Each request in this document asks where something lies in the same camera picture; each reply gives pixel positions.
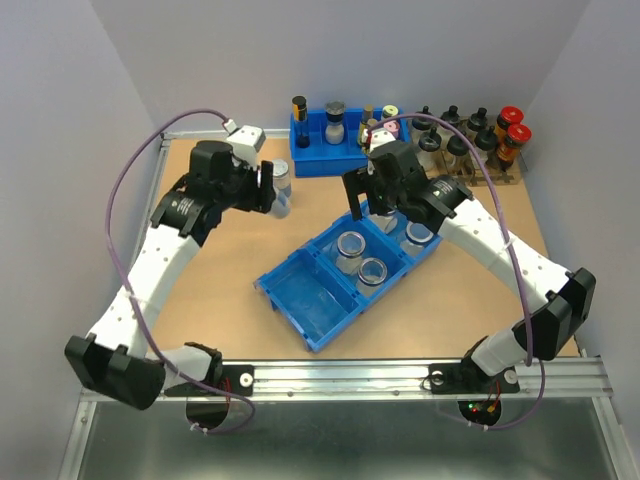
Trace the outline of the round glass jar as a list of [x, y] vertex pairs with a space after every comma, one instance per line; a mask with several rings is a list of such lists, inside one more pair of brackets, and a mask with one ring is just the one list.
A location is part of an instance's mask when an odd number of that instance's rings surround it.
[[357, 231], [345, 231], [337, 241], [337, 257], [335, 265], [344, 275], [353, 275], [362, 263], [362, 255], [366, 248], [366, 240]]
[[387, 266], [381, 259], [366, 258], [357, 271], [356, 288], [365, 297], [371, 297], [384, 285], [387, 274]]
[[417, 257], [433, 240], [434, 234], [424, 225], [409, 221], [400, 242], [400, 248], [409, 256]]
[[389, 234], [397, 226], [397, 214], [395, 211], [387, 214], [378, 214], [376, 215], [375, 223], [383, 233]]

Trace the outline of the foil lid jar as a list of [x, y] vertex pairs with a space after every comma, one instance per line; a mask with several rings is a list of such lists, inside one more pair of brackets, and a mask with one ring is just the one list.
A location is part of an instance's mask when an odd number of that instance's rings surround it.
[[276, 219], [287, 217], [291, 211], [290, 197], [292, 194], [290, 170], [288, 163], [283, 159], [274, 159], [273, 186], [276, 198], [272, 203], [270, 215]]

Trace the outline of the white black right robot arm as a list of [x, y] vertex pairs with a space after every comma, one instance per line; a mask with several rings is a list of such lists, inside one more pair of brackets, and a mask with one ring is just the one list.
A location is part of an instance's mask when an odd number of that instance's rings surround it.
[[523, 318], [477, 342], [456, 378], [482, 390], [507, 368], [527, 360], [552, 360], [586, 321], [596, 286], [585, 268], [570, 271], [503, 229], [472, 192], [449, 175], [429, 178], [413, 149], [394, 140], [374, 149], [371, 165], [343, 174], [354, 219], [359, 196], [370, 212], [397, 211], [464, 250], [525, 300]]

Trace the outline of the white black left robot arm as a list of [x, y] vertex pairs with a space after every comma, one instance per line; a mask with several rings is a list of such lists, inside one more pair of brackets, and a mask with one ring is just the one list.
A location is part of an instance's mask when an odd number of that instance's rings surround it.
[[274, 165], [254, 167], [223, 141], [200, 141], [189, 169], [161, 198], [143, 245], [122, 286], [85, 336], [72, 336], [64, 355], [81, 384], [138, 410], [167, 388], [190, 383], [199, 393], [222, 382], [220, 354], [197, 343], [163, 353], [151, 330], [177, 279], [229, 209], [285, 216], [277, 205]]

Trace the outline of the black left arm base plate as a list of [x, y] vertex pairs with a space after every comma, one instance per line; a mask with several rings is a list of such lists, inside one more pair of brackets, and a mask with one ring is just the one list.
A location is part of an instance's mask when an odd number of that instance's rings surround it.
[[[202, 380], [202, 383], [225, 392], [250, 397], [253, 395], [254, 379], [255, 367], [252, 364], [221, 363], [213, 374]], [[179, 383], [167, 389], [164, 395], [167, 397], [204, 397], [211, 395], [211, 392], [179, 379]]]

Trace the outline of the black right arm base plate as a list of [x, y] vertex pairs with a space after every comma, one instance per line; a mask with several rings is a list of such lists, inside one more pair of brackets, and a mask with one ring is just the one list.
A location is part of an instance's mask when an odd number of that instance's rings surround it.
[[513, 367], [494, 376], [486, 375], [471, 362], [433, 363], [425, 378], [435, 395], [488, 394], [499, 387], [501, 393], [519, 393], [520, 385]]

